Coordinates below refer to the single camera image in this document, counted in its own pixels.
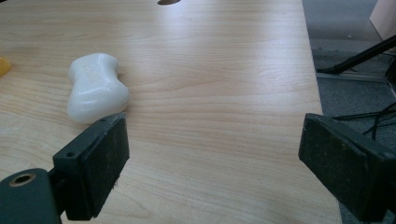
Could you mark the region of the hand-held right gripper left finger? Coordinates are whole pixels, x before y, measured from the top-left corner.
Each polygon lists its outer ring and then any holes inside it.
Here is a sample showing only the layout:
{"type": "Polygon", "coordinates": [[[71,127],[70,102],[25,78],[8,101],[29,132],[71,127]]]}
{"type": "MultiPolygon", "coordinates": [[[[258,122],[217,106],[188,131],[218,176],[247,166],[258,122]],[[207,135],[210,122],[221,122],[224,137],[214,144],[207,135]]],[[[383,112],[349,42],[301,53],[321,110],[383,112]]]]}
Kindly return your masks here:
{"type": "Polygon", "coordinates": [[[52,157],[58,212],[74,221],[97,217],[129,158],[125,115],[97,120],[52,157]]]}

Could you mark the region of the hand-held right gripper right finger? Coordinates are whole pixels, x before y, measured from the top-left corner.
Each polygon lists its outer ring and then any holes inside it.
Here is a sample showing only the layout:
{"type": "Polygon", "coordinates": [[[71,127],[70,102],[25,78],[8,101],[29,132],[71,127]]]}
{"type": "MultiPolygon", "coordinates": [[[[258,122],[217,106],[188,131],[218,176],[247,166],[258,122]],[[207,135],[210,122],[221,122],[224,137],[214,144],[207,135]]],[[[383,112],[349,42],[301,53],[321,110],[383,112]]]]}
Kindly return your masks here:
{"type": "Polygon", "coordinates": [[[396,215],[396,150],[335,119],[306,114],[298,156],[358,220],[396,215]]]}

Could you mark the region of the white soap bar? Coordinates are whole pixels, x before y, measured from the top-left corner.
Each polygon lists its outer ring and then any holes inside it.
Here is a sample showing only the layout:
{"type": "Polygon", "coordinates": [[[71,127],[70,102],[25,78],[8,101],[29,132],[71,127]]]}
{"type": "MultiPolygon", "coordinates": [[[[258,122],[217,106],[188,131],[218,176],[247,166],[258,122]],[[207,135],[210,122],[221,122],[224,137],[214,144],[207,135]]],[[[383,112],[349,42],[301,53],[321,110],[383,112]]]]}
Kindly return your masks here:
{"type": "Polygon", "coordinates": [[[130,92],[118,79],[119,61],[105,53],[74,60],[68,77],[73,83],[67,115],[75,122],[90,124],[120,113],[128,105],[130,92]]]}

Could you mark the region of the black stand leg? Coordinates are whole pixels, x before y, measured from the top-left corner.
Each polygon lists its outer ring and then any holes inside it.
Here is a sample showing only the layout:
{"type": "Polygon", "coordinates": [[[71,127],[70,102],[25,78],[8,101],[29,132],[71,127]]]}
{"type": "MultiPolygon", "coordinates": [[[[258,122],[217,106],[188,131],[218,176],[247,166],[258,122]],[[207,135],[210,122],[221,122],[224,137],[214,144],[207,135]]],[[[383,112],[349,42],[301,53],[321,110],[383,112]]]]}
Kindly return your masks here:
{"type": "Polygon", "coordinates": [[[338,63],[334,66],[327,68],[317,68],[316,71],[324,74],[333,74],[338,75],[346,70],[355,67],[361,63],[364,63],[375,56],[396,47],[396,35],[387,38],[386,40],[366,49],[365,51],[358,53],[355,56],[352,56],[345,61],[338,63]]]}

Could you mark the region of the yellow object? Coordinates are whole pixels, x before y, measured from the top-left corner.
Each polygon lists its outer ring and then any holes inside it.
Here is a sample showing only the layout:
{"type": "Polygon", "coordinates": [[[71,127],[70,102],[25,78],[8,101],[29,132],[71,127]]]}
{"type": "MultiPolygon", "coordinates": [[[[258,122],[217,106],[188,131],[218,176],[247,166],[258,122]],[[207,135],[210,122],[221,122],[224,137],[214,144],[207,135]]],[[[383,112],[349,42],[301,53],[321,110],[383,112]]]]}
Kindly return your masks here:
{"type": "Polygon", "coordinates": [[[4,76],[11,68],[9,60],[0,57],[0,77],[4,76]]]}

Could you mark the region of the light wooden board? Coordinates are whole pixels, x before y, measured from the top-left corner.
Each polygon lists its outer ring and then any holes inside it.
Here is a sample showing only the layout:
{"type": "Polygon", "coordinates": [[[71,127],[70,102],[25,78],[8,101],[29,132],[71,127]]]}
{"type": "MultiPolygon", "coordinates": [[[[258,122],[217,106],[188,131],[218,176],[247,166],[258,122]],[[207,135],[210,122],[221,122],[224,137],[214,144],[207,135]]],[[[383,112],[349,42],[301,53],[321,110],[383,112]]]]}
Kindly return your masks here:
{"type": "Polygon", "coordinates": [[[377,0],[370,22],[382,41],[396,35],[396,0],[377,0]]]}

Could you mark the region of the metal floor rail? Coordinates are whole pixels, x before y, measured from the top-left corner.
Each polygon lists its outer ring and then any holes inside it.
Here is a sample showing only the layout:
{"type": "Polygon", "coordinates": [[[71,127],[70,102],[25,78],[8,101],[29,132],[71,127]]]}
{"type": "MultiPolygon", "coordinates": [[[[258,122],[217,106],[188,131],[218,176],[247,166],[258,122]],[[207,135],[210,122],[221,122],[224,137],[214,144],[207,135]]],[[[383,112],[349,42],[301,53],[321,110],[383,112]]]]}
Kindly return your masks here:
{"type": "Polygon", "coordinates": [[[317,73],[319,78],[339,79],[350,81],[374,82],[374,83],[388,83],[387,78],[380,74],[360,74],[360,73],[342,73],[342,74],[325,74],[317,73]]]}

